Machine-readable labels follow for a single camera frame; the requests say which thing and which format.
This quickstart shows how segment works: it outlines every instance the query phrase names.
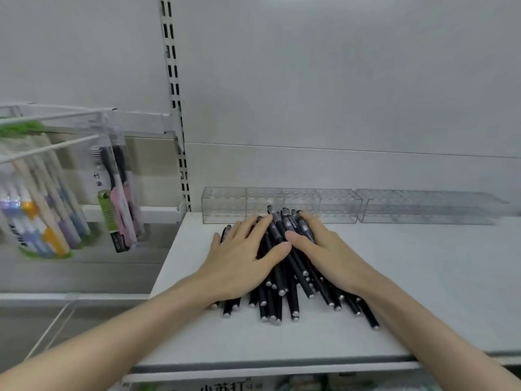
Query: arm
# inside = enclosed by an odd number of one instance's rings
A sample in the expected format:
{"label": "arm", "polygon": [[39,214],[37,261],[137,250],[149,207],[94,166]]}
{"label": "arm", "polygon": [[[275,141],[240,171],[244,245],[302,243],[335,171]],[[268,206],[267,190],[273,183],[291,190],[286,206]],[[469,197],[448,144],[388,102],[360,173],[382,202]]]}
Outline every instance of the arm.
{"label": "arm", "polygon": [[318,218],[302,216],[317,245],[294,232],[286,232],[287,240],[303,251],[330,282],[364,298],[444,390],[521,390],[517,377],[377,272]]}
{"label": "arm", "polygon": [[237,223],[223,243],[215,234],[205,263],[172,288],[112,320],[0,375],[0,389],[106,391],[187,321],[218,300],[243,296],[289,253],[279,244],[256,261],[271,217]]}

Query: forearm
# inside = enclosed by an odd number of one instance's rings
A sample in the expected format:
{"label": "forearm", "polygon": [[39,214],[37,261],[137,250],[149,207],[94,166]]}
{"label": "forearm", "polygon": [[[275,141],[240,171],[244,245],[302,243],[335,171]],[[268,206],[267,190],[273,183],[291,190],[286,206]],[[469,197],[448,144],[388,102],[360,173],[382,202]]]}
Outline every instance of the forearm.
{"label": "forearm", "polygon": [[0,389],[106,391],[211,301],[205,288],[184,279],[150,301],[5,372],[0,375]]}
{"label": "forearm", "polygon": [[361,295],[445,391],[520,390],[519,380],[385,277]]}

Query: person's right hand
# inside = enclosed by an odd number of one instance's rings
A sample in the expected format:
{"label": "person's right hand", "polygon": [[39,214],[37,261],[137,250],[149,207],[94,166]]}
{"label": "person's right hand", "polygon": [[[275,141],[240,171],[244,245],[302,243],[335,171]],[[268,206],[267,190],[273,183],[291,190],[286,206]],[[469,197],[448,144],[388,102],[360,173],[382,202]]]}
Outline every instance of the person's right hand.
{"label": "person's right hand", "polygon": [[317,244],[291,231],[285,233],[286,239],[306,254],[313,265],[337,288],[361,295],[383,277],[317,217],[303,212],[299,215],[308,223]]}

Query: person's left arm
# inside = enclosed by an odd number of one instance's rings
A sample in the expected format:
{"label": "person's left arm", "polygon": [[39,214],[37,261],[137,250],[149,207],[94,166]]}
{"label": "person's left arm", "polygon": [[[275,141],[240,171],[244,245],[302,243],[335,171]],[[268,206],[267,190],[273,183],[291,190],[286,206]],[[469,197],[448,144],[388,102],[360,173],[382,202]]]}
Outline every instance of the person's left arm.
{"label": "person's left arm", "polygon": [[290,243],[256,261],[271,216],[237,223],[220,243],[215,234],[201,268],[153,299],[0,375],[0,389],[106,391],[188,320],[218,300],[243,296],[286,257]]}

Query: person's left hand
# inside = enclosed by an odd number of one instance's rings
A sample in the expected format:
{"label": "person's left hand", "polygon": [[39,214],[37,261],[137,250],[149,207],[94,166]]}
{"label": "person's left hand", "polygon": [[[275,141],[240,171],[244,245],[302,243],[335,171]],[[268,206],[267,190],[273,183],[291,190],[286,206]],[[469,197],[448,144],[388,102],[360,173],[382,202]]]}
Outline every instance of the person's left hand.
{"label": "person's left hand", "polygon": [[264,217],[250,233],[256,220],[255,215],[237,222],[222,243],[215,233],[205,262],[192,275],[215,293],[216,301],[235,299],[253,290],[291,250],[290,243],[280,243],[257,260],[259,244],[272,216]]}

